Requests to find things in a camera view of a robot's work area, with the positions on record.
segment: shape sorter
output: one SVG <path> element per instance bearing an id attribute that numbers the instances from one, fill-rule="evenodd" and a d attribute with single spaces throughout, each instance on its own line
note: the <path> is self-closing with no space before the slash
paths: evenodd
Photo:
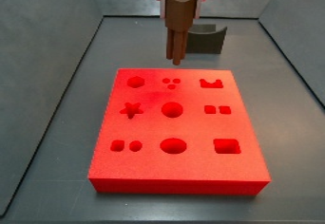
<path id="1" fill-rule="evenodd" d="M 109 193 L 261 191 L 270 176 L 231 71 L 117 70 L 88 179 Z"/>

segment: dark block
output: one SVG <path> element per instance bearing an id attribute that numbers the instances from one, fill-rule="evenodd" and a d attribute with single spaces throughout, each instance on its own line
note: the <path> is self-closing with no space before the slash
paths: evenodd
<path id="1" fill-rule="evenodd" d="M 220 54 L 227 27 L 215 30 L 215 24 L 194 24 L 187 32 L 187 53 Z"/>

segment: gray floor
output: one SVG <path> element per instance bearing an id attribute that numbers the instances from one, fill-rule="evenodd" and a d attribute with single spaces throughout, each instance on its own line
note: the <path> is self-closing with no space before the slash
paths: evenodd
<path id="1" fill-rule="evenodd" d="M 220 55 L 179 68 L 231 69 L 273 182 L 253 197 L 99 195 L 87 180 L 115 71 L 174 67 L 156 18 L 107 18 L 81 61 L 12 206 L 0 222 L 100 220 L 323 220 L 323 109 L 255 20 L 227 26 Z"/>

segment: rectangular hole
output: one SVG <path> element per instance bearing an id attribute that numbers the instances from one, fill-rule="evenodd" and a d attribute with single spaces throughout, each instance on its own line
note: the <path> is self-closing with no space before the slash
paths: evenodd
<path id="1" fill-rule="evenodd" d="M 238 140 L 235 139 L 214 139 L 214 151 L 216 154 L 239 154 Z"/>
<path id="2" fill-rule="evenodd" d="M 215 114 L 216 113 L 215 107 L 212 105 L 204 105 L 204 112 L 206 114 Z"/>
<path id="3" fill-rule="evenodd" d="M 121 152 L 124 149 L 124 140 L 113 140 L 111 144 L 111 151 Z"/>
<path id="4" fill-rule="evenodd" d="M 220 114 L 231 114 L 230 106 L 219 106 L 218 111 L 219 111 Z"/>

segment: star-shaped hole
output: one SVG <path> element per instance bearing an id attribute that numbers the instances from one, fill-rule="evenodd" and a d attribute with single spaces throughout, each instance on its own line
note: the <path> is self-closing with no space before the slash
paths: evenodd
<path id="1" fill-rule="evenodd" d="M 127 118 L 131 119 L 135 114 L 143 114 L 143 111 L 139 109 L 140 103 L 125 103 L 125 107 L 119 111 L 120 114 L 127 114 Z"/>

